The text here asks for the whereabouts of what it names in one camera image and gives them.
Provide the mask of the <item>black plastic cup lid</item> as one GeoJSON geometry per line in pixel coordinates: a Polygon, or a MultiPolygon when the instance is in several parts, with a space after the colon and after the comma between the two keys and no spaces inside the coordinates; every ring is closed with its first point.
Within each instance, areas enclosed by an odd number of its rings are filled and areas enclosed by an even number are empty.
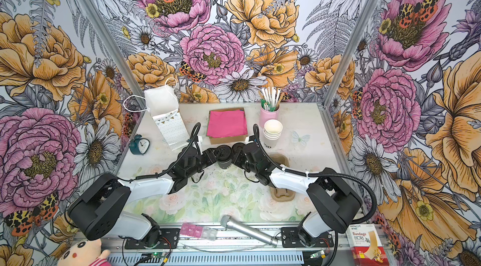
{"type": "Polygon", "coordinates": [[[215,149],[215,156],[218,162],[225,163],[232,159],[233,150],[228,145],[221,145],[215,149]]]}

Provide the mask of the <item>paper coffee cup black sleeve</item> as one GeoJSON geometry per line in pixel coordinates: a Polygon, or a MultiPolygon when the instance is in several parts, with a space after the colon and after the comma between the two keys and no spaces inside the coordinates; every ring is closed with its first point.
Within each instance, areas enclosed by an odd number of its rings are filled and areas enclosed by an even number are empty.
{"type": "Polygon", "coordinates": [[[218,160],[217,164],[221,169],[228,169],[232,164],[232,159],[218,160]]]}

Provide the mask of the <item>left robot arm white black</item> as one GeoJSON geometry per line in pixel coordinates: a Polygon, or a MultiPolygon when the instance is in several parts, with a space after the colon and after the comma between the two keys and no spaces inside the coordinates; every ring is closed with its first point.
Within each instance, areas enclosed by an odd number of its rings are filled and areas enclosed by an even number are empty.
{"type": "Polygon", "coordinates": [[[145,213],[136,215],[124,208],[143,198],[177,193],[195,174],[216,163],[212,148],[201,150],[200,127],[200,123],[194,126],[188,145],[160,173],[128,180],[112,173],[102,174],[67,209],[73,224],[90,241],[118,236],[136,240],[146,248],[155,247],[162,239],[159,224],[145,213]]]}

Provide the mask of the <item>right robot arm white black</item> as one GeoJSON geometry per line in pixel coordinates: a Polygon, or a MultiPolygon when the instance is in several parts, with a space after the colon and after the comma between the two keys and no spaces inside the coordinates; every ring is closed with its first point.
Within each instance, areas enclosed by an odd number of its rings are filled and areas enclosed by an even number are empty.
{"type": "Polygon", "coordinates": [[[256,124],[254,134],[246,138],[246,142],[235,144],[233,153],[232,163],[254,173],[262,185],[291,190],[311,200],[315,211],[305,216],[298,226],[298,238],[307,246],[326,232],[345,233],[350,225],[364,223],[376,212],[375,192],[357,177],[337,173],[331,168],[317,173],[302,173],[275,162],[262,146],[256,124]],[[363,200],[347,183],[348,180],[364,188],[372,200],[372,206],[364,217],[355,218],[363,200]]]}

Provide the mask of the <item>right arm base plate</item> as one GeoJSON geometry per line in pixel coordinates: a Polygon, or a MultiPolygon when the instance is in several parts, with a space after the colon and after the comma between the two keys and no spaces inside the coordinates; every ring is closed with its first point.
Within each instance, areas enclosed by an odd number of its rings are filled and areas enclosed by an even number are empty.
{"type": "Polygon", "coordinates": [[[312,237],[301,232],[298,227],[282,227],[281,242],[284,248],[332,248],[334,246],[333,237],[328,232],[319,237],[312,237]]]}

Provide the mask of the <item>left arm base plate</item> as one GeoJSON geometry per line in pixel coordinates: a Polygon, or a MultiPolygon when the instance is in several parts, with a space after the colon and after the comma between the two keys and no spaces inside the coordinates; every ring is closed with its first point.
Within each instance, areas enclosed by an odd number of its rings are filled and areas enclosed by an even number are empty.
{"type": "Polygon", "coordinates": [[[141,240],[129,238],[124,247],[127,250],[176,249],[179,238],[179,228],[154,228],[141,240]]]}

